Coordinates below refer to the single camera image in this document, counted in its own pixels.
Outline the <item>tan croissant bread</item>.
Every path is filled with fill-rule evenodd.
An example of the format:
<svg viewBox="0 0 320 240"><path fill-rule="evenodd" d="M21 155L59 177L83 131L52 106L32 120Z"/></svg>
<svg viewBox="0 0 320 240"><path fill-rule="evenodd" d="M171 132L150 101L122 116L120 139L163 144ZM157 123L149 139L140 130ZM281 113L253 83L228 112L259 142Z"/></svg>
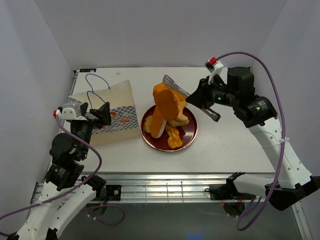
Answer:
<svg viewBox="0 0 320 240"><path fill-rule="evenodd" d="M177 118L175 120L176 121L180 121L180 122L185 122L185 121L188 120L188 117L183 114L183 110L188 104L186 102L186 97L183 96L181 93L175 91L175 90L172 90L172 93L175 96L177 96L178 99L179 99L179 103L178 103L179 114L178 114L178 116L177 116Z"/></svg>

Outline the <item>paper bag with blue checks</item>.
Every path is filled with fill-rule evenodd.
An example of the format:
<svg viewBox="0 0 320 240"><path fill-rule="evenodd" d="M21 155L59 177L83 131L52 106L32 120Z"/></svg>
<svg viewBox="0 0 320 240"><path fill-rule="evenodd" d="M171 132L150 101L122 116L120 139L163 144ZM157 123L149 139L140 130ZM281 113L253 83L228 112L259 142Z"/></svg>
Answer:
<svg viewBox="0 0 320 240"><path fill-rule="evenodd" d="M94 115L94 109L109 103L111 119L109 125L92 130L90 144L97 147L139 138L141 134L130 81L124 80L111 86L103 77L88 73L85 75L85 82L88 89L71 95L70 100L81 104L88 103L85 116L91 120L98 119Z"/></svg>

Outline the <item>long orange bread loaf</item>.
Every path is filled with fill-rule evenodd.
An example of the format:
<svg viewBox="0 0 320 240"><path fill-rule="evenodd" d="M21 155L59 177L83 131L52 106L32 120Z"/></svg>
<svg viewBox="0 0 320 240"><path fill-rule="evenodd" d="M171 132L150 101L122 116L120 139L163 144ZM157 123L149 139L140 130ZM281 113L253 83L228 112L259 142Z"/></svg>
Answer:
<svg viewBox="0 0 320 240"><path fill-rule="evenodd" d="M178 116L179 97L163 83L153 88L155 109L152 115L151 136L159 138L165 129L168 120L175 120Z"/></svg>

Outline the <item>metal serving tongs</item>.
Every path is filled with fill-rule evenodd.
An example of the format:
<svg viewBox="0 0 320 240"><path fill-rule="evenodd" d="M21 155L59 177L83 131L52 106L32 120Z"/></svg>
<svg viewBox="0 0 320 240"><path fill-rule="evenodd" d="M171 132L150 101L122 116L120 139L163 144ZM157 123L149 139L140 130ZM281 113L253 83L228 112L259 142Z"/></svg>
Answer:
<svg viewBox="0 0 320 240"><path fill-rule="evenodd" d="M190 94L188 92L186 92L184 89L182 89L180 86L178 86L175 83L175 81L167 74L165 74L163 76L162 83L166 87L177 91L178 93L180 93L181 95L183 95L186 98L190 96ZM209 116L215 122L218 122L221 118L221 115L219 113L213 111L212 109L210 109L208 107L201 107L200 110L203 113L205 113L207 116Z"/></svg>

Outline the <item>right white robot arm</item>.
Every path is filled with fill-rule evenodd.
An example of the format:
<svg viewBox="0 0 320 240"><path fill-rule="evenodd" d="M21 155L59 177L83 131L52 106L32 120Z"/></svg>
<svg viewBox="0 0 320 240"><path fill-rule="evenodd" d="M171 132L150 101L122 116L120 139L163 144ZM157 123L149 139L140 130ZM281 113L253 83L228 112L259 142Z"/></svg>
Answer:
<svg viewBox="0 0 320 240"><path fill-rule="evenodd" d="M307 170L288 140L282 137L277 111L266 97L255 93L254 74L247 67L231 67L227 70L227 82L216 74L213 82L202 78L198 87L186 102L199 109L213 104L228 106L257 139L274 170L279 172L274 189L273 179L236 172L227 178L223 189L237 199L240 195L266 197L269 203L283 211L320 188L319 176Z"/></svg>

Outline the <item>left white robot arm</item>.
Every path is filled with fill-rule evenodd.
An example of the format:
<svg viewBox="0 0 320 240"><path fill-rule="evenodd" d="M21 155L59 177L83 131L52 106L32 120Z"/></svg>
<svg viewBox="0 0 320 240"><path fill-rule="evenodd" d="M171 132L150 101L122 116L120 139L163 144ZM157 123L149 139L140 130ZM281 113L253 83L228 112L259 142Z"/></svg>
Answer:
<svg viewBox="0 0 320 240"><path fill-rule="evenodd" d="M58 124L70 123L66 130L62 125L51 143L49 154L52 164L45 175L45 182L37 203L28 206L31 210L24 225L7 236L9 240L57 240L71 220L93 199L106 195L106 181L94 171L78 178L87 158L94 129L101 129L112 122L110 104L105 102L98 109L88 109L88 103L65 103L53 112Z"/></svg>

